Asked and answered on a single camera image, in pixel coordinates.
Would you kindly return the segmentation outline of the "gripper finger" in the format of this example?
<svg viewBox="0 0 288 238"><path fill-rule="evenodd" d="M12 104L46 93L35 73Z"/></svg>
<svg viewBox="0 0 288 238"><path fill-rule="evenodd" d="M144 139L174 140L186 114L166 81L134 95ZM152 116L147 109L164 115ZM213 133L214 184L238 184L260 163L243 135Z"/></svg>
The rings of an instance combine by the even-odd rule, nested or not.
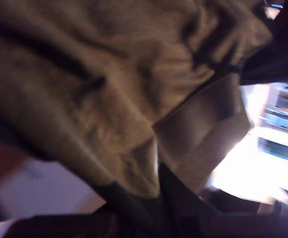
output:
<svg viewBox="0 0 288 238"><path fill-rule="evenodd" d="M167 235L167 210L163 198L142 198L128 192L118 183L94 186L94 191L107 204L130 218L149 234L161 238Z"/></svg>
<svg viewBox="0 0 288 238"><path fill-rule="evenodd" d="M240 85L288 83L288 0L272 27L272 42L246 61Z"/></svg>
<svg viewBox="0 0 288 238"><path fill-rule="evenodd" d="M182 238L231 238L225 217L216 208L190 191L165 165L159 166L162 195Z"/></svg>

